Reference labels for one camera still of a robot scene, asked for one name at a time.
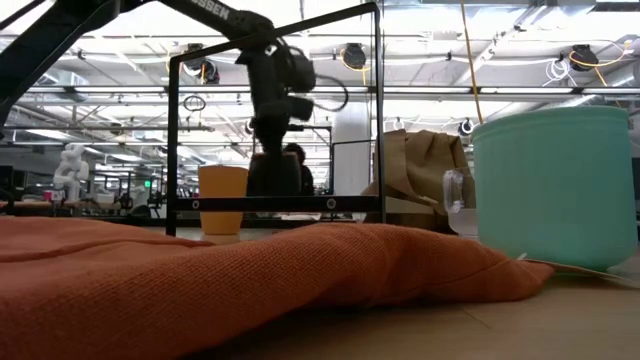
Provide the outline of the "tan fabric cloth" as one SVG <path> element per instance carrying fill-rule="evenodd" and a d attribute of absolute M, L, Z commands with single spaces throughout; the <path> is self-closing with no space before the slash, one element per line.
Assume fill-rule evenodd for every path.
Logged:
<path fill-rule="evenodd" d="M 386 206 L 384 222 L 452 234 L 445 209 L 445 173 L 471 174 L 462 140 L 458 136 L 427 130 L 395 130 L 383 136 L 383 155 L 373 156 L 373 182 L 362 193 L 376 195 L 383 189 L 387 201 L 423 206 L 421 212 L 402 212 Z M 378 168 L 378 161 L 383 168 Z"/>

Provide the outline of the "person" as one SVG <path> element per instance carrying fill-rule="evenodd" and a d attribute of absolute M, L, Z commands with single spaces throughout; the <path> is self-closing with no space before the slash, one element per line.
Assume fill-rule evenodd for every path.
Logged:
<path fill-rule="evenodd" d="M 301 174 L 301 196 L 313 196 L 314 179 L 310 169 L 305 165 L 306 153 L 303 148 L 297 143 L 288 143 L 284 147 L 285 152 L 295 153 L 298 159 L 300 174 Z"/>

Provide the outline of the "flat paper sheet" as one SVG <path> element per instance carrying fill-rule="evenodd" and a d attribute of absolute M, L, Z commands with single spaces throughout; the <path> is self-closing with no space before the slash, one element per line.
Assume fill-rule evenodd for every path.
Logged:
<path fill-rule="evenodd" d="M 590 269 L 581 268 L 581 267 L 577 267 L 577 266 L 571 266 L 571 265 L 566 265 L 566 264 L 560 264 L 560 263 L 554 263 L 554 262 L 531 259 L 531 258 L 527 257 L 526 253 L 523 253 L 520 256 L 518 256 L 517 260 L 518 261 L 527 261 L 527 262 L 536 263 L 536 264 L 548 265 L 548 266 L 554 268 L 559 273 L 571 273 L 571 274 L 580 274 L 580 275 L 585 275 L 585 276 L 591 276 L 591 277 L 604 279 L 604 280 L 607 280 L 607 281 L 612 281 L 614 283 L 617 283 L 617 284 L 620 284 L 620 285 L 623 285 L 623 286 L 640 289 L 640 281 L 632 280 L 630 278 L 625 278 L 625 277 L 618 276 L 618 275 L 615 275 L 615 274 L 611 274 L 611 273 L 608 273 L 608 272 L 600 272 L 600 271 L 590 270 Z"/>

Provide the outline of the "orange knit cloth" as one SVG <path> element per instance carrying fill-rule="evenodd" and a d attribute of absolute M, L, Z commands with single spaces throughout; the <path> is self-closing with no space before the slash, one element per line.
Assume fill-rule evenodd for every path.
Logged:
<path fill-rule="evenodd" d="M 514 301 L 552 274 L 472 240 L 386 224 L 215 245 L 0 217 L 0 360 L 172 360 L 299 308 Z"/>

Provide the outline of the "white robot figure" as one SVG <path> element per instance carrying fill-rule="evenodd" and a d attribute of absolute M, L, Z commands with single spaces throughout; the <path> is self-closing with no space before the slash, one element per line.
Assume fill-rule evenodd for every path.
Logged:
<path fill-rule="evenodd" d="M 82 159 L 85 147 L 67 144 L 60 154 L 60 163 L 53 176 L 56 190 L 64 190 L 67 201 L 80 199 L 81 181 L 89 177 L 89 164 Z"/>

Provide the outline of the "clear glass mug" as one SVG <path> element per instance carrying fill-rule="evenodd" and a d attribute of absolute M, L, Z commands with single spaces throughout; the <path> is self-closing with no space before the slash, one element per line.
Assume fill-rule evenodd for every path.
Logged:
<path fill-rule="evenodd" d="M 443 206 L 450 228 L 464 238 L 478 239 L 475 181 L 468 168 L 447 170 L 443 175 Z"/>

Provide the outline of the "black metal shelf frame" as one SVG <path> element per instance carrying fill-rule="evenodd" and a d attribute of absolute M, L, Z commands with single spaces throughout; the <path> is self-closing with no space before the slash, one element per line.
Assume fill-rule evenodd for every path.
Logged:
<path fill-rule="evenodd" d="M 376 114 L 383 114 L 384 71 L 382 33 L 380 29 L 381 14 L 379 6 L 374 2 L 363 3 L 340 11 L 328 13 L 319 17 L 303 20 L 280 28 L 274 27 L 271 34 L 285 43 L 285 36 L 319 27 L 322 25 L 342 21 L 355 16 L 371 14 L 375 36 L 375 94 Z M 184 61 L 194 58 L 225 52 L 237 48 L 241 52 L 244 45 L 258 42 L 256 35 L 229 40 L 225 43 L 203 48 L 198 51 L 183 53 L 172 57 L 169 61 L 168 86 L 168 144 L 167 144 L 167 214 L 165 229 L 167 234 L 175 235 L 177 228 L 177 214 L 180 211 L 197 212 L 378 212 L 384 214 L 385 196 L 273 196 L 273 197 L 216 197 L 216 198 L 181 198 L 177 194 L 178 168 L 178 128 L 179 128 L 179 72 Z M 286 90 L 287 96 L 306 98 L 306 94 L 296 94 Z M 289 103 L 289 120 L 292 117 L 292 107 Z"/>

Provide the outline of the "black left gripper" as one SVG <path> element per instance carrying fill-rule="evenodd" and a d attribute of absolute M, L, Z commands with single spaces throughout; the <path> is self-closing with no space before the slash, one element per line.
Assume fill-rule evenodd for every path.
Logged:
<path fill-rule="evenodd" d="M 264 153 L 280 153 L 289 123 L 289 103 L 278 78 L 276 62 L 265 42 L 245 47 L 236 63 L 245 65 L 254 107 L 254 134 Z"/>

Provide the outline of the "large mint green mug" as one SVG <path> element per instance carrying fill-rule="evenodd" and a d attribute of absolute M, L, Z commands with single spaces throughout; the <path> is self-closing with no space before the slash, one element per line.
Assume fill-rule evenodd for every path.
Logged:
<path fill-rule="evenodd" d="M 636 251 L 626 111 L 552 108 L 472 134 L 478 236 L 511 257 L 606 270 Z"/>

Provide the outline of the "black mug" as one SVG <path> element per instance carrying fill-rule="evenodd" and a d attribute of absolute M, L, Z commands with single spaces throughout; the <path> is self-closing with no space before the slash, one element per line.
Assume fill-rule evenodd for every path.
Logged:
<path fill-rule="evenodd" d="M 249 197 L 297 196 L 301 191 L 301 170 L 291 152 L 255 154 L 249 165 Z"/>

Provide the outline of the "orange plastic cup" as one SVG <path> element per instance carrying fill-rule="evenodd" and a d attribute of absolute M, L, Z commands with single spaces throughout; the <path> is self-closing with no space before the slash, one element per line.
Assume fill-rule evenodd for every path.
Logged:
<path fill-rule="evenodd" d="M 201 198 L 244 197 L 248 170 L 230 166 L 203 166 L 198 170 Z M 241 212 L 201 212 L 201 228 L 205 235 L 235 235 L 240 231 Z"/>

